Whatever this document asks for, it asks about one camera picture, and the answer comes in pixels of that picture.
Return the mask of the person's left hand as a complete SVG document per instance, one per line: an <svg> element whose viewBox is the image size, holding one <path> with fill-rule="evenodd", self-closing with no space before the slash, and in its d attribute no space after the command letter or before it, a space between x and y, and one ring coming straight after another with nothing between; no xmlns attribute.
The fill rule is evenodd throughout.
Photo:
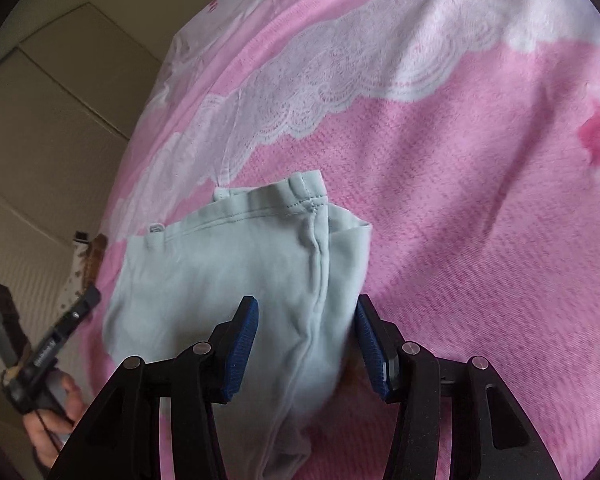
<svg viewBox="0 0 600 480"><path fill-rule="evenodd" d="M60 444L55 434L71 434L87 408L82 390L72 376L62 374L61 387L66 394L65 417L53 411L37 410L22 418L36 463L43 469L52 468L59 455Z"/></svg>

